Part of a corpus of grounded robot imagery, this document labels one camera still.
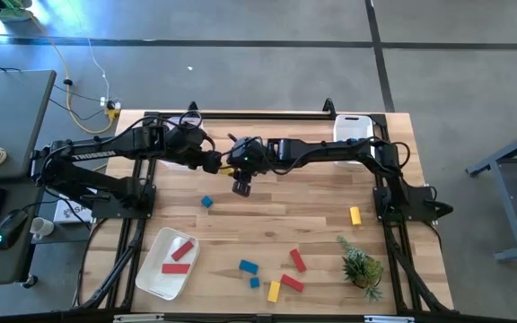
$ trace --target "red rectangular block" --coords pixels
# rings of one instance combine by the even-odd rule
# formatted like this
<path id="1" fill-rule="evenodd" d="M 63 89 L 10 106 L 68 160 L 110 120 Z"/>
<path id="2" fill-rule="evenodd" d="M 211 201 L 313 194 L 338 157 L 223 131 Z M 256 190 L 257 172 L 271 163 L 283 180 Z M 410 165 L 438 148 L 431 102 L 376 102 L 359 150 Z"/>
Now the red rectangular block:
<path id="1" fill-rule="evenodd" d="M 185 254 L 193 248 L 193 242 L 187 241 L 184 245 L 180 246 L 180 248 L 177 249 L 177 251 L 173 252 L 171 257 L 175 261 L 179 261 Z"/>
<path id="2" fill-rule="evenodd" d="M 306 270 L 306 266 L 302 261 L 301 254 L 298 253 L 298 249 L 291 250 L 291 257 L 293 258 L 294 264 L 296 265 L 296 269 L 299 273 L 302 273 Z"/>
<path id="3" fill-rule="evenodd" d="M 292 278 L 289 275 L 283 275 L 283 277 L 280 279 L 280 282 L 285 285 L 293 287 L 298 292 L 302 292 L 302 290 L 304 289 L 303 283 L 297 281 L 296 279 Z"/>
<path id="4" fill-rule="evenodd" d="M 189 264 L 162 264 L 163 274 L 186 274 L 190 268 Z"/>

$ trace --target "wooden tabletop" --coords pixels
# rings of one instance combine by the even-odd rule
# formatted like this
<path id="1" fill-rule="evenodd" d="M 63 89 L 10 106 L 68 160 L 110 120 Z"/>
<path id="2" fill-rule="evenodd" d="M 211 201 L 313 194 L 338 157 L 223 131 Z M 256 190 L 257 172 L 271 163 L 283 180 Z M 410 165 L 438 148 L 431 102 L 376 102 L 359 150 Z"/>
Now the wooden tabletop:
<path id="1" fill-rule="evenodd" d="M 144 115 L 143 110 L 121 113 L 117 131 Z M 424 184 L 410 116 L 387 114 L 391 141 L 410 146 L 404 168 L 411 185 Z M 232 147 L 235 136 L 292 137 L 307 142 L 332 140 L 333 121 L 304 120 L 205 120 L 205 131 L 218 151 Z M 404 160 L 402 151 L 400 159 Z M 133 161 L 111 158 L 107 174 L 130 176 Z M 153 218 L 147 222 L 141 264 L 163 227 L 196 237 L 200 253 L 187 286 L 173 301 L 164 301 L 136 288 L 133 312 L 221 312 L 293 314 L 394 314 L 386 246 L 381 224 L 372 204 L 374 176 L 362 165 L 340 168 L 333 162 L 313 163 L 285 176 L 269 173 L 252 180 L 244 198 L 231 192 L 232 178 L 202 170 L 177 170 L 162 162 L 156 166 L 157 197 Z M 210 196 L 210 208 L 201 198 Z M 349 208 L 358 206 L 362 225 L 353 226 Z M 121 221 L 109 220 L 95 235 L 87 255 L 83 299 L 87 300 L 113 266 Z M 438 240 L 422 223 L 409 223 L 408 233 L 416 271 L 441 303 L 452 307 Z M 345 281 L 338 235 L 380 260 L 384 273 L 380 283 L 383 299 L 369 302 L 364 291 Z M 298 248 L 307 266 L 299 274 L 289 256 Z M 249 273 L 238 269 L 241 259 L 258 264 L 260 287 L 250 289 Z M 405 300 L 410 304 L 407 277 L 400 269 Z M 305 284 L 303 292 L 282 286 L 277 303 L 267 301 L 271 280 L 288 274 Z M 124 293 L 127 270 L 122 275 L 118 298 Z"/>

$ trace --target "gray floor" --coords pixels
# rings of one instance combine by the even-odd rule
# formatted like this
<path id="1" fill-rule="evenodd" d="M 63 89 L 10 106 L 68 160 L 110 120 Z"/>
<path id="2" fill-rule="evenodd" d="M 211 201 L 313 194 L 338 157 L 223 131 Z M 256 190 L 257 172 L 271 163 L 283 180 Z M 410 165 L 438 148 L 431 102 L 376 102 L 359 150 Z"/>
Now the gray floor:
<path id="1" fill-rule="evenodd" d="M 70 0 L 93 38 L 369 41 L 362 0 Z M 374 0 L 383 41 L 517 43 L 517 2 L 507 0 Z M 34 12 L 58 37 L 80 37 L 66 0 L 36 2 Z M 0 33 L 38 37 L 30 22 L 0 24 Z M 76 91 L 104 95 L 89 49 L 60 47 Z M 340 110 L 384 111 L 372 49 L 97 47 L 111 95 L 124 109 L 318 110 L 326 97 Z M 517 51 L 385 50 L 396 111 L 409 112 L 427 181 L 455 207 L 441 219 L 443 254 L 457 310 L 517 319 L 517 261 L 494 252 L 514 246 L 494 187 L 463 169 L 517 136 Z M 51 68 L 48 46 L 0 45 L 0 65 Z M 64 93 L 54 91 L 64 102 Z M 97 103 L 74 99 L 87 116 Z M 104 117 L 85 122 L 98 129 Z M 67 114 L 49 105 L 39 144 L 81 139 Z M 0 314 L 68 308 L 82 245 L 38 247 L 30 291 L 0 286 Z"/>

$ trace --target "blue block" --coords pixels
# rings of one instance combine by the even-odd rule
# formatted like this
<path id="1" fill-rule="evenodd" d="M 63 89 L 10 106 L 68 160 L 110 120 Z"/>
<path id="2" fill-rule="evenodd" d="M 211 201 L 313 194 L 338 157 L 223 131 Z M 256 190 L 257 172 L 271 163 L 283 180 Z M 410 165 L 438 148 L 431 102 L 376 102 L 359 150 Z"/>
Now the blue block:
<path id="1" fill-rule="evenodd" d="M 205 196 L 205 197 L 203 197 L 203 199 L 201 200 L 201 203 L 202 203 L 206 208 L 209 208 L 209 207 L 211 207 L 211 205 L 213 204 L 213 200 L 211 199 L 211 197 L 209 197 L 209 196 Z"/>
<path id="2" fill-rule="evenodd" d="M 260 286 L 260 280 L 258 277 L 252 277 L 250 279 L 250 288 L 257 288 Z"/>
<path id="3" fill-rule="evenodd" d="M 239 264 L 239 269 L 256 275 L 259 270 L 259 265 L 253 264 L 247 260 L 241 260 L 241 263 Z"/>

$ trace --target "computer mouse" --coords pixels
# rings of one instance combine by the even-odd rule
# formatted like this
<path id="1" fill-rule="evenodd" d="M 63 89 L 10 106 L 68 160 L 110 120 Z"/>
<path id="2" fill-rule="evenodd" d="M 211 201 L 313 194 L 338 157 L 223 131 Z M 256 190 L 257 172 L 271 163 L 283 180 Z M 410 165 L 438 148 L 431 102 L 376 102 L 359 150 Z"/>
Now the computer mouse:
<path id="1" fill-rule="evenodd" d="M 0 250 L 7 250 L 15 244 L 28 217 L 27 212 L 20 209 L 5 216 L 0 222 Z"/>

